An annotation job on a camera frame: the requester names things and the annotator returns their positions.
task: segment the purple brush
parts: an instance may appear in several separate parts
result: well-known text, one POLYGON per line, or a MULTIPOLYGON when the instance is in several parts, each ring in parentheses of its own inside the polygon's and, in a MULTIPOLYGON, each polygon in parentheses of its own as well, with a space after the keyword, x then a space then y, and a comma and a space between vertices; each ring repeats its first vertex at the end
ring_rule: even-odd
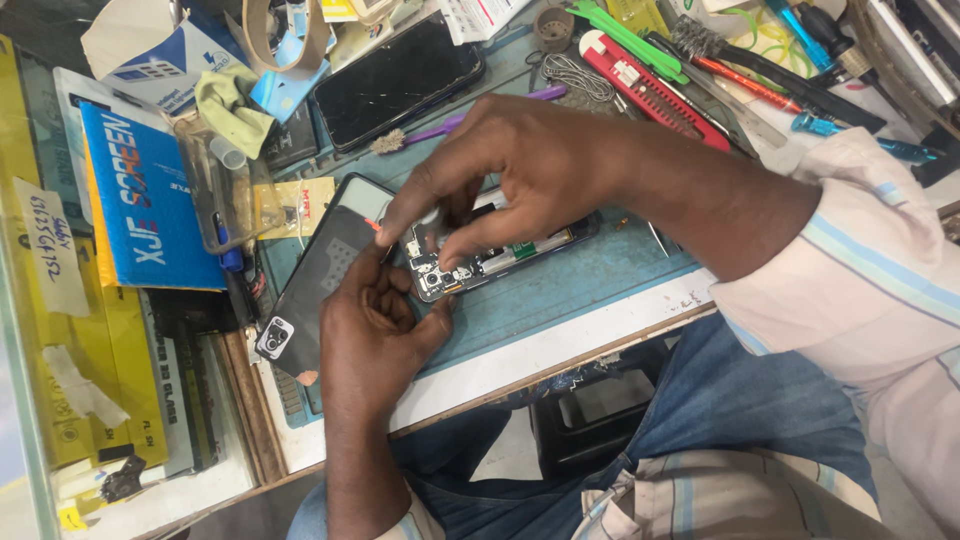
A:
MULTIPOLYGON (((536 92, 531 92, 527 94, 526 97, 532 99, 541 99, 544 101, 549 101, 552 99, 557 99, 566 94, 566 85, 554 85, 548 86, 543 90, 537 90, 536 92)), ((426 131, 422 131, 418 134, 413 134, 406 136, 403 134, 403 130, 397 128, 390 131, 388 134, 378 138, 370 145, 370 149, 374 154, 383 156, 384 154, 391 154, 393 152, 399 152, 407 146, 426 140, 428 138, 433 138, 435 136, 447 135, 453 130, 457 129, 457 126, 464 121, 464 117, 467 116, 464 114, 457 114, 456 116, 450 116, 444 120, 443 125, 437 126, 436 128, 431 128, 426 131)))

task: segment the red plastic tool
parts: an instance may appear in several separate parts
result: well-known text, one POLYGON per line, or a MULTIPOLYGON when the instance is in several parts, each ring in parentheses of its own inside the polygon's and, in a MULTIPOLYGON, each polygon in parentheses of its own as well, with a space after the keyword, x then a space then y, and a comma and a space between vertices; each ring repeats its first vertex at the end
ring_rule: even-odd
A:
POLYGON ((671 130, 724 152, 730 142, 610 37, 591 30, 580 38, 580 55, 647 116, 671 130))

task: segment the green battery label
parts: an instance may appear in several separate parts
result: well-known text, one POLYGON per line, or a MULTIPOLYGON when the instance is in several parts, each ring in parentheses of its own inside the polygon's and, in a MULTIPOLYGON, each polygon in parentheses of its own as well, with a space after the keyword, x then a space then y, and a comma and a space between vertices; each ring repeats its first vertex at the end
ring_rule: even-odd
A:
POLYGON ((510 249, 514 252, 514 258, 516 258, 516 260, 528 258, 537 252, 537 246, 535 246, 533 242, 510 244, 510 249))

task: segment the green pry tool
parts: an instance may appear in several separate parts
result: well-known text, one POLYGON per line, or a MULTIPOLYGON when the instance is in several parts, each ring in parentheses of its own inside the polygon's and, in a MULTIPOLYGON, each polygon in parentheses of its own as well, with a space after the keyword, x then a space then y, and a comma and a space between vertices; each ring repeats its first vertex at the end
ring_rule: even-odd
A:
POLYGON ((616 22, 609 13, 601 10, 593 0, 579 0, 573 3, 573 8, 567 11, 590 21, 593 28, 612 37, 640 61, 653 67, 654 71, 667 81, 676 81, 681 85, 690 82, 686 75, 680 72, 679 60, 631 33, 622 24, 616 22))

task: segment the man's left hand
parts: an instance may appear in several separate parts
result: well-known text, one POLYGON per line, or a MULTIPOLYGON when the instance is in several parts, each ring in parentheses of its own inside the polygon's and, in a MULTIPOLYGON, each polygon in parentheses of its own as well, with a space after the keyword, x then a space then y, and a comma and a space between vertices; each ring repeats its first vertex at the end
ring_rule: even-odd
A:
POLYGON ((371 242, 320 306, 320 384, 327 422, 386 423, 414 375, 453 330, 455 298, 438 300, 417 324, 403 295, 410 272, 381 264, 371 242))

